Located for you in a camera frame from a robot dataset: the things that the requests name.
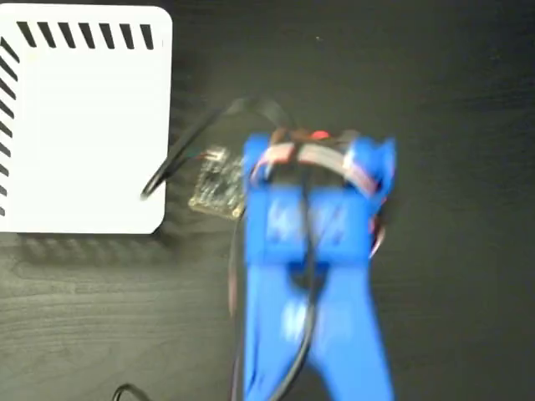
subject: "blue 3d-printed part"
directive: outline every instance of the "blue 3d-printed part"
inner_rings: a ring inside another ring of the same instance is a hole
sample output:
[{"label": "blue 3d-printed part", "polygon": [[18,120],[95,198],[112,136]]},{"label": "blue 3d-printed part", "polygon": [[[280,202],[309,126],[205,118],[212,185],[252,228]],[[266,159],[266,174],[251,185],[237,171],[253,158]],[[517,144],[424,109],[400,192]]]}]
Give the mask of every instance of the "blue 3d-printed part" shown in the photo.
[{"label": "blue 3d-printed part", "polygon": [[[305,252],[301,190],[267,182],[251,185],[247,178],[268,146],[269,135],[258,134],[244,148],[246,401],[267,401],[288,371],[301,342],[308,295],[289,274]],[[335,401],[389,401],[393,389],[369,282],[369,222],[392,187],[395,144],[360,137],[348,152],[380,185],[372,196],[351,186],[310,194],[318,269],[328,270],[308,363],[323,375]]]}]

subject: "black stripe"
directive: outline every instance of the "black stripe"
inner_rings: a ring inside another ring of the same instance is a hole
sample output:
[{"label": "black stripe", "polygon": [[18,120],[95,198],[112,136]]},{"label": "black stripe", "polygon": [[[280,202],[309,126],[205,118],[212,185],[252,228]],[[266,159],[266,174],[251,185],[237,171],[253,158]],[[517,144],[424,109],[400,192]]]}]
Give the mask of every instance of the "black stripe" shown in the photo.
[{"label": "black stripe", "polygon": [[108,48],[115,48],[110,25],[108,23],[100,23],[99,26],[100,31],[102,32],[102,37],[104,38],[104,41],[106,42]]},{"label": "black stripe", "polygon": [[0,152],[4,153],[7,157],[11,157],[11,150],[6,148],[2,142],[0,142]]},{"label": "black stripe", "polygon": [[2,121],[0,121],[0,131],[2,131],[9,138],[13,137],[13,132]]},{"label": "black stripe", "polygon": [[0,100],[0,110],[3,111],[12,119],[15,118],[15,113],[2,100]]},{"label": "black stripe", "polygon": [[69,23],[58,23],[58,25],[59,29],[61,30],[61,33],[64,35],[65,42],[67,42],[67,45],[70,48],[76,48],[76,45],[74,44],[73,33],[70,32]]},{"label": "black stripe", "polygon": [[2,57],[0,57],[0,68],[2,68],[6,73],[8,73],[11,78],[18,81],[18,76],[11,69],[11,67],[9,67],[8,63],[6,63],[6,61]]},{"label": "black stripe", "polygon": [[8,84],[6,84],[1,78],[0,78],[0,89],[3,90],[6,94],[8,94],[11,99],[17,100],[17,95],[11,90],[11,88],[9,88]]},{"label": "black stripe", "polygon": [[132,38],[132,31],[128,23],[119,24],[120,30],[123,33],[123,38],[125,38],[125,43],[127,48],[134,48],[134,39]]},{"label": "black stripe", "polygon": [[94,48],[93,34],[91,33],[91,27],[89,26],[89,24],[79,23],[78,26],[80,27],[80,31],[82,31],[82,35],[84,35],[84,39],[88,47]]},{"label": "black stripe", "polygon": [[37,26],[39,27],[39,29],[41,29],[41,33],[44,36],[44,40],[47,41],[48,45],[51,48],[56,48],[56,43],[54,42],[54,37],[52,36],[52,32],[50,31],[48,23],[37,23]]},{"label": "black stripe", "polygon": [[9,177],[9,170],[6,169],[3,165],[0,165],[0,174],[4,174],[6,177]]},{"label": "black stripe", "polygon": [[8,52],[8,54],[13,57],[13,59],[17,62],[17,63],[20,63],[20,58],[17,56],[17,54],[15,53],[15,51],[13,50],[13,48],[11,46],[9,46],[9,43],[6,42],[6,39],[2,38],[0,39],[0,46],[2,46],[6,52]]},{"label": "black stripe", "polygon": [[20,29],[20,32],[23,33],[23,36],[26,39],[26,42],[28,42],[28,44],[32,48],[36,48],[37,44],[35,43],[35,40],[33,39],[32,31],[30,31],[30,27],[28,26],[28,23],[19,21],[17,25],[18,25],[18,28]]},{"label": "black stripe", "polygon": [[145,45],[149,50],[154,49],[154,44],[152,43],[152,32],[150,30],[150,25],[141,24],[141,33],[143,33],[143,39],[145,40]]}]

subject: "dark wooden surface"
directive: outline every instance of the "dark wooden surface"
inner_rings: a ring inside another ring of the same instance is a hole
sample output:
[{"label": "dark wooden surface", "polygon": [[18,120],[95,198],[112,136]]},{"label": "dark wooden surface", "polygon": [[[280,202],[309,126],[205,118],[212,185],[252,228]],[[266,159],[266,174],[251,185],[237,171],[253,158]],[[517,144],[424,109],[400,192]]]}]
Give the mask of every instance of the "dark wooden surface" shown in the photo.
[{"label": "dark wooden surface", "polygon": [[[207,104],[269,94],[309,127],[397,138],[373,288],[398,399],[533,399],[531,2],[160,5],[173,135]],[[255,127],[200,142],[238,150]],[[224,399],[232,227],[187,210],[194,174],[150,239],[0,236],[2,401],[104,401],[124,381],[155,401]]]}]

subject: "white box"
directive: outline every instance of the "white box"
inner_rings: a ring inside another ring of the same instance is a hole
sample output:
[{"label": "white box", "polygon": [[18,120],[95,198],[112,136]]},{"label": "white box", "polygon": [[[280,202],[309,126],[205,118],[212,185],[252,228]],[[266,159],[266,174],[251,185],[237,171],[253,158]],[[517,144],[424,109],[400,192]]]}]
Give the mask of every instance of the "white box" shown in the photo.
[{"label": "white box", "polygon": [[140,193],[167,153],[169,14],[5,3],[0,38],[0,231],[155,230],[165,186]]}]

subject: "black cable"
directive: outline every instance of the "black cable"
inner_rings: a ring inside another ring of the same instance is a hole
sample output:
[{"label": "black cable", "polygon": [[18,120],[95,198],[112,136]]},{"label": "black cable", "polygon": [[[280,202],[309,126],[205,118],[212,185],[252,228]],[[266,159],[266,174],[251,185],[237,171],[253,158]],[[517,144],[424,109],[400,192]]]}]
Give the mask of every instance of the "black cable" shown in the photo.
[{"label": "black cable", "polygon": [[276,127],[294,127],[293,120],[286,114],[283,108],[274,100],[267,98],[238,98],[233,100],[227,107],[212,109],[205,113],[201,119],[197,120],[194,125],[186,129],[179,139],[171,146],[166,159],[147,182],[145,188],[141,191],[141,195],[143,197],[150,196],[165,180],[176,172],[178,167],[181,166],[181,162],[178,160],[180,160],[186,148],[197,136],[202,134],[206,128],[214,124],[221,117],[246,111],[260,114],[271,121]]},{"label": "black cable", "polygon": [[[289,163],[298,164],[297,154],[301,149],[303,144],[295,144],[293,147],[293,153],[290,158]],[[279,383],[278,387],[275,389],[269,401],[279,401],[283,399],[288,391],[293,386],[295,379],[303,370],[303,366],[306,363],[308,353],[312,347],[313,333],[316,328],[316,319],[318,315],[318,291],[317,278],[316,278],[316,246],[314,244],[314,235],[312,222],[310,219],[310,171],[309,167],[306,165],[299,165],[298,168],[301,170],[301,189],[302,189],[302,200],[301,200],[301,212],[303,215],[303,224],[304,224],[304,235],[306,241],[306,250],[304,258],[304,266],[306,269],[307,279],[308,279],[308,302],[305,312],[304,320],[304,329],[303,329],[303,338],[299,345],[298,352],[293,359],[290,369],[284,376],[283,380]]]},{"label": "black cable", "polygon": [[130,384],[130,383],[125,383],[125,384],[120,385],[115,390],[114,395],[111,398],[111,401],[120,401],[120,397],[124,393],[132,394],[139,401],[151,401],[149,396],[145,394],[143,390],[141,390],[140,388],[137,388],[134,384]]}]

